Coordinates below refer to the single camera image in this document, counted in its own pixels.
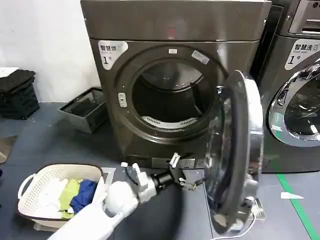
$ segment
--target open washer door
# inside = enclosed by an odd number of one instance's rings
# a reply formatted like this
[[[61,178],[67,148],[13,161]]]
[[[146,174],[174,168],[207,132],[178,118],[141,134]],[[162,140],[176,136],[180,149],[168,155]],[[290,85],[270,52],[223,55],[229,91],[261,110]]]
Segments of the open washer door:
[[[215,231],[239,231],[257,194],[263,155],[263,110],[255,81],[234,71],[219,89],[209,125],[205,189]]]

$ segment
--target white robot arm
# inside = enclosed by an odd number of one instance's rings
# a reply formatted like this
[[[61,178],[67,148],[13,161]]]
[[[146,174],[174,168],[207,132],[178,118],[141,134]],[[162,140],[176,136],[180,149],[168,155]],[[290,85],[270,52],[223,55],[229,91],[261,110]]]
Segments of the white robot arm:
[[[137,175],[137,194],[129,183],[125,181],[114,182],[99,201],[83,208],[48,240],[106,240],[115,227],[129,216],[139,203],[149,201],[167,186],[178,184],[188,190],[195,190],[198,185],[203,183],[204,179],[193,184],[187,183],[183,171],[176,167],[179,160],[180,156],[175,153],[168,171],[151,176],[148,176],[145,171],[141,172],[138,164],[134,163],[132,167]],[[112,216],[108,216],[104,211],[104,199],[106,209]]]

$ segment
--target clothing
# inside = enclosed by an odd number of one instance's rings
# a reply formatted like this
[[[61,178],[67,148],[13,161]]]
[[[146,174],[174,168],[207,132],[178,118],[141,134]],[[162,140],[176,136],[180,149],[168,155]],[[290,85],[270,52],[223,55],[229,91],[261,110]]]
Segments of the clothing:
[[[82,180],[70,179],[59,198],[60,210],[63,211],[62,217],[64,219],[70,219],[74,216],[74,214],[68,213],[67,210],[70,208],[72,198],[78,195],[81,182]]]
[[[77,214],[85,206],[92,203],[97,185],[98,184],[96,182],[90,180],[83,180],[83,182],[80,183],[79,193],[71,200],[70,203],[74,213]]]
[[[40,192],[37,208],[31,215],[37,218],[61,219],[59,197],[67,183],[68,179],[60,181],[57,177],[50,180]]]

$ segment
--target washing machine door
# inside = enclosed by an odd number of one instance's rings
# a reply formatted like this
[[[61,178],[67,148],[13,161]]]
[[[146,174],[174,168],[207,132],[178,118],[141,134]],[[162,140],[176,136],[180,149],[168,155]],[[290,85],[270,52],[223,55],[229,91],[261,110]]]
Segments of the washing machine door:
[[[320,60],[296,72],[276,93],[268,121],[285,144],[320,146]]]
[[[255,81],[236,70],[219,88],[205,154],[205,190],[215,231],[240,231],[251,214],[263,154],[263,110]]]

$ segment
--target washer top panel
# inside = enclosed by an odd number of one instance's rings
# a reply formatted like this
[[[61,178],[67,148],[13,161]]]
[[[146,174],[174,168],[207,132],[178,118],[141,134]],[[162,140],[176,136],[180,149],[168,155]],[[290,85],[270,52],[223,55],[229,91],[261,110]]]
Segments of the washer top panel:
[[[82,0],[90,38],[140,41],[256,41],[268,0]]]

